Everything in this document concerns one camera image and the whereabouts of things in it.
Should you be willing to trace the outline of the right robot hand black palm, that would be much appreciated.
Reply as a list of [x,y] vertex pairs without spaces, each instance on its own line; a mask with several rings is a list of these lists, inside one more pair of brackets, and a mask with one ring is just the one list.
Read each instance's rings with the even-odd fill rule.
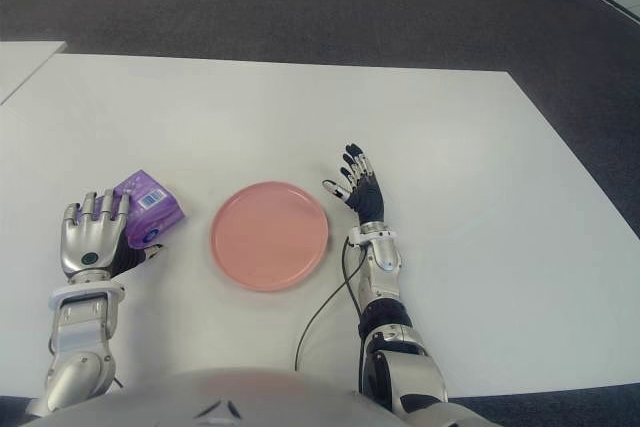
[[349,188],[330,179],[322,181],[323,187],[351,208],[361,225],[383,222],[383,195],[368,157],[358,145],[351,143],[345,146],[342,158],[346,167],[341,167],[340,173],[347,180]]

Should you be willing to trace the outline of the left robot hand silver back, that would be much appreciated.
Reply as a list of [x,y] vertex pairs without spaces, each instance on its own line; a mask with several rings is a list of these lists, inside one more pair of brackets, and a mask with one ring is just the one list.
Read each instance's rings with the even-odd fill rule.
[[109,280],[157,256],[164,246],[143,249],[129,245],[126,226],[130,196],[117,197],[112,189],[104,192],[100,210],[97,194],[69,205],[61,225],[60,261],[69,283]]

